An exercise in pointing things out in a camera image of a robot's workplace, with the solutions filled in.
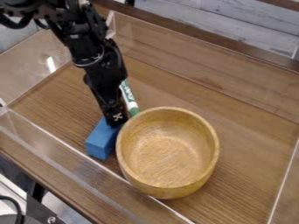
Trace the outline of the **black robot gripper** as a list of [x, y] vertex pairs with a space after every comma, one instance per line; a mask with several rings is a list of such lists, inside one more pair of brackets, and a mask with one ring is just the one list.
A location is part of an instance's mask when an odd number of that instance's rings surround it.
[[126, 69], [117, 44], [113, 39], [96, 43], [74, 40], [70, 57], [74, 66], [85, 71], [84, 82], [96, 96], [106, 125], [114, 128], [128, 120], [118, 89], [120, 82], [126, 78]]

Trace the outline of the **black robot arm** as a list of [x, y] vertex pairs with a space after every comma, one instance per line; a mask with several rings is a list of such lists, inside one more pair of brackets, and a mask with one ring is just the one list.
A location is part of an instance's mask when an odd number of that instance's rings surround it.
[[128, 120], [120, 84], [126, 68], [116, 41], [108, 37], [105, 18], [92, 0], [0, 0], [0, 25], [18, 30], [29, 23], [52, 31], [69, 50], [73, 65], [97, 100], [106, 124]]

